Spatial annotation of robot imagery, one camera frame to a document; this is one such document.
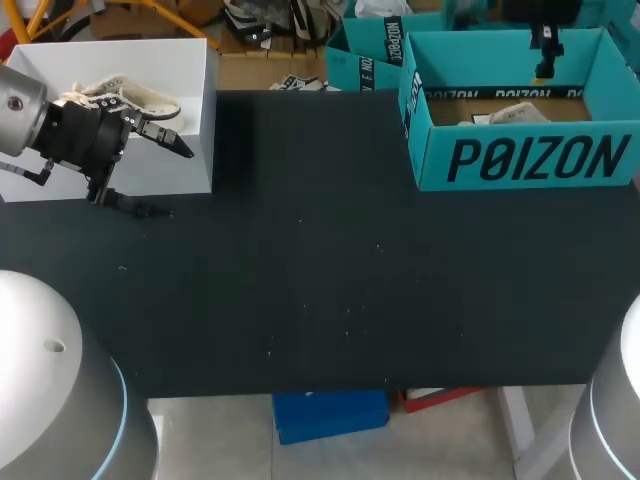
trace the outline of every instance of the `metal stand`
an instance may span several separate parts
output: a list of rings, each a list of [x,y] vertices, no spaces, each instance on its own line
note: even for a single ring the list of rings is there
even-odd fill
[[[504,417],[516,480],[542,480],[569,446],[569,426],[584,385],[563,395],[536,434],[523,387],[502,387],[498,398]]]

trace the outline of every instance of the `white box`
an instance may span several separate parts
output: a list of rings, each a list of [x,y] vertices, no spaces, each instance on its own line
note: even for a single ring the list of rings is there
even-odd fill
[[[131,134],[113,172],[110,187],[126,195],[211,193],[216,95],[213,53],[205,39],[127,40],[18,45],[8,66],[47,85],[47,100],[115,73],[178,99],[185,118],[180,137],[193,150],[184,158]],[[25,149],[20,157],[0,160],[40,172],[44,159]],[[5,202],[85,198],[85,178],[60,165],[40,187],[0,171]]]

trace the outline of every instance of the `blue box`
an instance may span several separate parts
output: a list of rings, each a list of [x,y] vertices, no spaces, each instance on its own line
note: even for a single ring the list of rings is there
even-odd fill
[[[560,41],[554,78],[532,87],[541,54],[529,32],[408,35],[398,101],[420,190],[629,184],[640,165],[640,84],[606,31],[564,30]],[[427,103],[540,96],[580,101],[591,121],[437,126],[437,102]]]
[[[340,90],[384,90],[398,88],[402,68],[349,51],[341,27],[327,42],[327,80]]]
[[[273,412],[280,443],[333,437],[383,427],[389,403],[381,390],[273,395]]]
[[[344,14],[344,30],[351,53],[402,65],[402,43],[409,32],[446,29],[444,8],[441,12],[418,13],[402,17],[357,18],[355,0],[350,0]]]

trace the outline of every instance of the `red box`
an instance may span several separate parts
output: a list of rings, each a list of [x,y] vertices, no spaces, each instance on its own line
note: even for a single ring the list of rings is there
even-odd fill
[[[455,400],[456,398],[464,397],[471,393],[484,390],[483,387],[468,387],[468,388],[452,388],[444,389],[440,392],[432,393],[425,397],[416,398],[414,400],[408,400],[406,397],[406,391],[401,390],[398,392],[398,398],[402,402],[407,413],[417,412],[425,408],[433,407],[434,405],[440,405],[441,403],[448,402],[449,400]]]

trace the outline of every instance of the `white sneaker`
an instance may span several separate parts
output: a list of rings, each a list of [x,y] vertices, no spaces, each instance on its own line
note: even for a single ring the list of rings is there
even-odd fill
[[[516,105],[498,110],[490,115],[478,115],[481,121],[474,119],[473,122],[462,121],[460,126],[467,125],[504,125],[507,123],[551,123],[551,121],[540,113],[531,102],[522,102]]]
[[[108,112],[130,108],[158,124],[159,120],[172,120],[171,126],[162,125],[165,128],[176,132],[184,128],[184,119],[177,118],[180,106],[175,98],[140,85],[123,74],[112,75],[88,87],[74,83],[72,91],[62,93],[54,103],[64,105],[68,101],[86,108],[104,108]]]

